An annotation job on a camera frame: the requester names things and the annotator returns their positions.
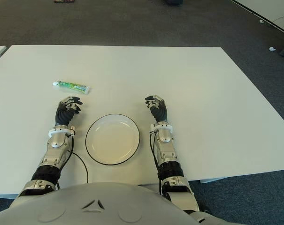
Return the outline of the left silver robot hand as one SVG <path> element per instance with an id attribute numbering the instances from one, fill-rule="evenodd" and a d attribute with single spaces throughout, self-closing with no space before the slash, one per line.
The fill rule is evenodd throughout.
<path id="1" fill-rule="evenodd" d="M 55 114 L 55 126 L 68 126 L 75 114 L 79 114 L 83 103 L 79 97 L 67 97 L 58 104 Z"/>

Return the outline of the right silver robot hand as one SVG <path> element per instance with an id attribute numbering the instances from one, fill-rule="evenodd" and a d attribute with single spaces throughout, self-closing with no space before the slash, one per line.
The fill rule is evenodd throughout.
<path id="1" fill-rule="evenodd" d="M 157 95 L 148 96 L 145 103 L 157 123 L 167 122 L 168 112 L 163 98 Z"/>

